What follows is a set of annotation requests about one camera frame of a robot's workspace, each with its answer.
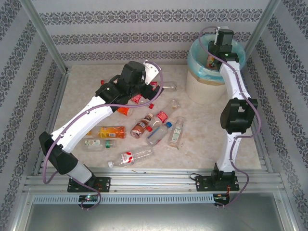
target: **wallpaper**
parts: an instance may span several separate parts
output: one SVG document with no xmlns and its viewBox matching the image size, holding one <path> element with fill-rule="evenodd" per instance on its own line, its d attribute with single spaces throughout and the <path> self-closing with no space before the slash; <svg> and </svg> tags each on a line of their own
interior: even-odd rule
<svg viewBox="0 0 308 231">
<path fill-rule="evenodd" d="M 62 73 L 22 5 L 0 1 L 0 231 L 31 175 Z"/>
<path fill-rule="evenodd" d="M 308 230 L 307 3 L 280 3 L 244 68 L 249 92 L 258 98 L 271 163 L 282 175 L 300 230 Z"/>
<path fill-rule="evenodd" d="M 243 46 L 268 0 L 34 0 L 67 66 L 151 59 L 185 64 L 198 32 L 229 26 Z"/>
</svg>

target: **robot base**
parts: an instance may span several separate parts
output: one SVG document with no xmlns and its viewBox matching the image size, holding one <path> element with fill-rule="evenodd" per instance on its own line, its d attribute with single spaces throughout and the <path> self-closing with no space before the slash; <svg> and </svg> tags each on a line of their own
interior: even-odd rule
<svg viewBox="0 0 308 231">
<path fill-rule="evenodd" d="M 100 193 L 107 193 L 110 190 L 110 177 L 96 177 L 95 182 L 92 186 L 92 188 L 96 189 Z M 77 182 L 75 182 L 73 179 L 69 179 L 67 191 L 69 193 L 93 193 L 93 190 L 90 190 L 86 187 L 81 186 Z"/>
<path fill-rule="evenodd" d="M 196 176 L 195 181 L 198 192 L 223 192 L 228 188 L 229 191 L 240 190 L 235 172 L 219 171 L 217 164 L 215 164 L 211 176 Z"/>
</svg>

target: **plastic bottle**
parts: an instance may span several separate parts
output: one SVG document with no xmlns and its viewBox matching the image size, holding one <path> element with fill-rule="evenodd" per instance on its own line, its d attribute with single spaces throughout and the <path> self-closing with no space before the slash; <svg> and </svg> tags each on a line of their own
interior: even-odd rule
<svg viewBox="0 0 308 231">
<path fill-rule="evenodd" d="M 153 114 L 149 113 L 144 119 L 139 121 L 135 127 L 130 131 L 130 134 L 136 139 L 140 138 L 140 136 L 144 133 L 146 127 L 150 124 L 153 118 Z"/>
<path fill-rule="evenodd" d="M 172 100 L 163 110 L 157 113 L 152 119 L 151 127 L 155 128 L 164 124 L 171 114 L 180 108 L 180 104 L 177 100 Z"/>
<path fill-rule="evenodd" d="M 171 134 L 169 136 L 168 144 L 171 147 L 178 148 L 180 144 L 180 140 L 183 134 L 183 125 L 184 125 L 184 118 L 183 117 L 178 117 L 178 120 L 173 126 L 171 130 Z"/>
<path fill-rule="evenodd" d="M 159 85 L 159 82 L 152 81 L 150 84 L 155 89 Z M 163 89 L 164 91 L 167 91 L 167 92 L 175 92 L 177 91 L 177 83 L 174 81 L 164 82 Z"/>
<path fill-rule="evenodd" d="M 126 137 L 126 131 L 124 126 L 118 127 L 101 127 L 95 126 L 91 131 L 87 133 L 87 135 L 92 136 L 94 138 L 121 138 L 124 139 Z"/>
<path fill-rule="evenodd" d="M 126 167 L 142 160 L 149 158 L 153 155 L 153 149 L 150 146 L 140 147 L 130 152 L 121 154 L 121 157 L 115 161 L 109 161 L 109 167 Z"/>
<path fill-rule="evenodd" d="M 150 100 L 145 99 L 144 97 L 141 96 L 141 94 L 134 96 L 133 98 L 131 98 L 131 101 L 135 104 L 143 104 L 146 102 L 149 102 Z M 152 109 L 154 107 L 154 104 L 150 103 L 148 104 L 149 108 Z"/>
<path fill-rule="evenodd" d="M 133 108 L 128 108 L 128 107 L 119 107 L 117 111 L 121 114 L 124 114 L 126 116 L 131 116 L 133 113 Z"/>
<path fill-rule="evenodd" d="M 103 140 L 96 138 L 83 138 L 81 140 L 82 147 L 86 152 L 99 152 L 105 148 L 115 148 L 115 140 Z"/>
<path fill-rule="evenodd" d="M 146 138 L 146 142 L 151 145 L 157 145 L 168 133 L 168 129 L 172 126 L 170 122 L 156 128 L 149 136 Z"/>
</svg>

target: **beige floor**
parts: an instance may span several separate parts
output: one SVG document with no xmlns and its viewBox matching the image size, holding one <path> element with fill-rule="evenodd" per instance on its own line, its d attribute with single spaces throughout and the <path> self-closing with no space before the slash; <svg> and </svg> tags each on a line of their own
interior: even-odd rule
<svg viewBox="0 0 308 231">
<path fill-rule="evenodd" d="M 55 129 L 58 129 L 78 113 L 90 101 L 100 87 L 101 79 L 110 79 L 120 74 L 123 65 L 75 65 L 68 79 Z M 117 148 L 103 152 L 85 153 L 80 144 L 72 152 L 88 167 L 107 167 L 107 162 L 119 158 L 121 153 L 146 145 L 146 132 L 140 139 L 131 137 L 130 130 L 148 112 L 157 113 L 172 99 L 178 99 L 182 107 L 170 118 L 174 123 L 177 116 L 186 119 L 184 133 L 179 149 L 167 145 L 169 134 L 154 147 L 155 155 L 151 159 L 137 163 L 131 167 L 142 168 L 213 168 L 221 154 L 223 130 L 220 127 L 220 114 L 228 99 L 224 94 L 218 103 L 201 106 L 192 102 L 185 92 L 187 76 L 186 65 L 161 65 L 164 81 L 174 80 L 178 87 L 176 92 L 163 92 L 154 102 L 154 109 L 136 108 L 131 117 L 115 112 L 101 121 L 104 126 L 126 126 L 127 137 L 117 139 Z M 236 165 L 239 168 L 260 169 L 260 162 L 253 139 L 242 140 Z"/>
</svg>

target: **orange bottle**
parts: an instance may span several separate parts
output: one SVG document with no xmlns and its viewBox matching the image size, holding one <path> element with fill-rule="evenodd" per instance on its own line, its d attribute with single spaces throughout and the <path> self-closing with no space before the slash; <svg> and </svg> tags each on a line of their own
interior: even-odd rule
<svg viewBox="0 0 308 231">
<path fill-rule="evenodd" d="M 101 127 L 95 126 L 91 131 L 87 133 L 89 136 L 93 136 L 94 138 L 121 138 L 124 139 L 126 137 L 126 130 L 124 126 L 117 127 Z"/>
</svg>

